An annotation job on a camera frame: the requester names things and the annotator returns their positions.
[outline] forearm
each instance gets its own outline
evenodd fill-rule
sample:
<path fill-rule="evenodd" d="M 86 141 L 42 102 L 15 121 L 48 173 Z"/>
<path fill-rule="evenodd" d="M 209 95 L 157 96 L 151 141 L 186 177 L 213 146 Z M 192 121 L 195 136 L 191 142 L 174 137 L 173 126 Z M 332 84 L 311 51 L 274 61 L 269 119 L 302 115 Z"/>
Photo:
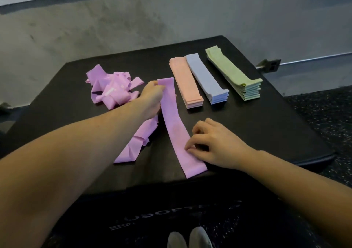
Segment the forearm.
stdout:
<path fill-rule="evenodd" d="M 0 161 L 0 215 L 3 218 L 0 240 L 6 239 L 10 232 L 23 237 L 23 232 L 13 228 L 20 229 L 19 220 L 14 218 L 21 217 L 24 230 L 34 224 L 34 232 L 29 235 L 34 235 L 34 241 L 40 241 L 42 236 L 36 234 L 43 234 L 43 229 L 50 230 L 121 153 L 146 119 L 144 108 L 143 101 L 136 99 L 101 116 L 54 130 L 3 158 Z M 10 225 L 11 221 L 16 221 L 16 225 Z"/>
<path fill-rule="evenodd" d="M 352 243 L 352 189 L 259 151 L 243 170 L 297 209 L 331 240 Z"/>

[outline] crumpled purple band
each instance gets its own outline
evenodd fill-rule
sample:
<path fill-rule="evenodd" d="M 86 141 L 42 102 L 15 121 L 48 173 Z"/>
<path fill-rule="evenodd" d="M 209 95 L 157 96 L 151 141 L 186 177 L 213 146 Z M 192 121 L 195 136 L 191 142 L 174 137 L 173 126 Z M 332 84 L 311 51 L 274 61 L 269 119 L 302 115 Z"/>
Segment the crumpled purple band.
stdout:
<path fill-rule="evenodd" d="M 123 149 L 121 154 L 116 158 L 114 163 L 135 161 L 140 153 L 142 146 L 149 142 L 149 136 L 158 126 L 158 116 L 145 121 L 134 134 L 130 142 Z"/>
<path fill-rule="evenodd" d="M 161 110 L 169 133 L 171 143 L 174 147 L 178 161 L 186 178 L 190 178 L 207 170 L 203 161 L 185 151 L 184 147 L 190 136 L 178 115 L 176 104 L 174 78 L 158 79 L 158 85 L 166 86 L 161 99 Z"/>
<path fill-rule="evenodd" d="M 129 90 L 143 84 L 139 77 L 131 81 L 129 72 L 114 72 L 107 74 L 98 64 L 87 72 L 88 80 L 93 87 L 91 90 L 91 99 L 94 103 L 103 102 L 111 110 L 116 104 L 121 105 L 131 100 L 137 99 L 139 92 L 129 92 Z M 103 91 L 101 95 L 94 92 Z"/>

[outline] folded green band stack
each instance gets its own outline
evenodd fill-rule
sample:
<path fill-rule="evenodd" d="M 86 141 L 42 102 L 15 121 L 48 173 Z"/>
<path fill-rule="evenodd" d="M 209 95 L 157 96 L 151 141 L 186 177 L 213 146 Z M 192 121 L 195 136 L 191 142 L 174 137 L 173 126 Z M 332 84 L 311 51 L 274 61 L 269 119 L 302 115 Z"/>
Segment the folded green band stack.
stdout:
<path fill-rule="evenodd" d="M 260 98 L 259 90 L 261 78 L 251 80 L 240 69 L 238 69 L 227 57 L 222 54 L 218 46 L 205 50 L 209 61 L 211 61 L 223 74 L 226 80 L 237 91 L 245 101 Z"/>

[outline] hand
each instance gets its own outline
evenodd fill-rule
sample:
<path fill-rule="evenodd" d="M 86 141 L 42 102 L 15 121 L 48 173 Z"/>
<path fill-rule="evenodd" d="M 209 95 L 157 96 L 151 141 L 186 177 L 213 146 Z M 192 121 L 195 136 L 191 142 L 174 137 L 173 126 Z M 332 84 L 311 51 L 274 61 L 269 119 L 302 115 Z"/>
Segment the hand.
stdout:
<path fill-rule="evenodd" d="M 160 110 L 160 101 L 163 97 L 164 85 L 158 81 L 150 81 L 143 89 L 139 100 L 146 104 L 146 120 L 153 118 Z"/>
<path fill-rule="evenodd" d="M 209 151 L 199 150 L 194 147 L 195 144 L 207 145 Z M 237 170 L 243 170 L 245 161 L 255 157 L 257 152 L 210 118 L 197 122 L 193 127 L 193 136 L 186 143 L 185 150 L 202 161 Z"/>

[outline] person's left hand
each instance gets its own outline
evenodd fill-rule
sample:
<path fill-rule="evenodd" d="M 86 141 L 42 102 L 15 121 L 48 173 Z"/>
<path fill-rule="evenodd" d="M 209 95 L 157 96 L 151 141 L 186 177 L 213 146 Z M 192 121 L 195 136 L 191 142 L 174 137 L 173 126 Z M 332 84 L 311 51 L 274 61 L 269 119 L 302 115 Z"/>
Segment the person's left hand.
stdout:
<path fill-rule="evenodd" d="M 160 101 L 163 97 L 164 85 L 158 85 L 158 81 L 150 81 L 143 89 L 139 99 L 147 104 L 146 119 L 151 119 L 160 110 Z"/>

